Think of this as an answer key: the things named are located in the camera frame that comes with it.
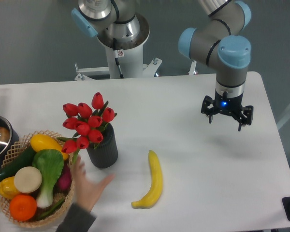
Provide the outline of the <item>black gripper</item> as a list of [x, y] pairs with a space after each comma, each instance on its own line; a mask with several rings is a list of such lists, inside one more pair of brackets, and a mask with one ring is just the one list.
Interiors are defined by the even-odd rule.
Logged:
[[233, 116], [239, 123], [238, 131], [246, 125], [251, 125], [253, 120], [254, 107], [252, 105], [242, 106], [243, 93], [236, 97], [228, 97], [228, 94], [218, 93], [215, 90], [215, 100], [210, 96], [205, 96], [201, 113], [208, 117], [208, 122], [211, 124], [213, 116], [216, 114], [223, 114]]

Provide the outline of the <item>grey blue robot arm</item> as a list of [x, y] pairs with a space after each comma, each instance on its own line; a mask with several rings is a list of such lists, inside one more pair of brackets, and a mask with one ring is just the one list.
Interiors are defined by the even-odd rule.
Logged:
[[242, 98], [247, 69], [251, 61], [251, 44], [240, 32], [251, 20], [251, 10], [240, 0], [202, 0], [200, 6], [209, 17], [202, 29], [183, 29], [180, 20], [166, 13], [158, 22], [143, 16], [132, 0], [80, 0], [71, 16], [88, 37], [97, 37], [106, 51], [112, 79], [145, 77], [156, 68], [143, 64], [143, 46], [151, 32], [162, 38], [177, 35], [178, 51], [216, 71], [215, 96], [205, 96], [201, 113], [212, 119], [216, 114], [232, 117], [240, 127], [250, 125], [253, 107], [243, 106]]

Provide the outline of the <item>grey sleeved forearm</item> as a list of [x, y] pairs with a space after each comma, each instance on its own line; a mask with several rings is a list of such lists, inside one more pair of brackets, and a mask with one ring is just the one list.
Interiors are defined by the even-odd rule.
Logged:
[[95, 215], [73, 203], [56, 232], [88, 232], [96, 218]]

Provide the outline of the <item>bare human hand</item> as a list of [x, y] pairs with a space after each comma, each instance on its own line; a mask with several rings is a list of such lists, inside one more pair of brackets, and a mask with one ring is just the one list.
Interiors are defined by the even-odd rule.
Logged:
[[115, 174], [110, 174], [100, 182], [92, 182], [86, 177], [85, 163], [77, 156], [72, 166], [72, 177], [76, 194], [76, 204], [90, 213], [101, 197], [104, 189], [113, 181]]

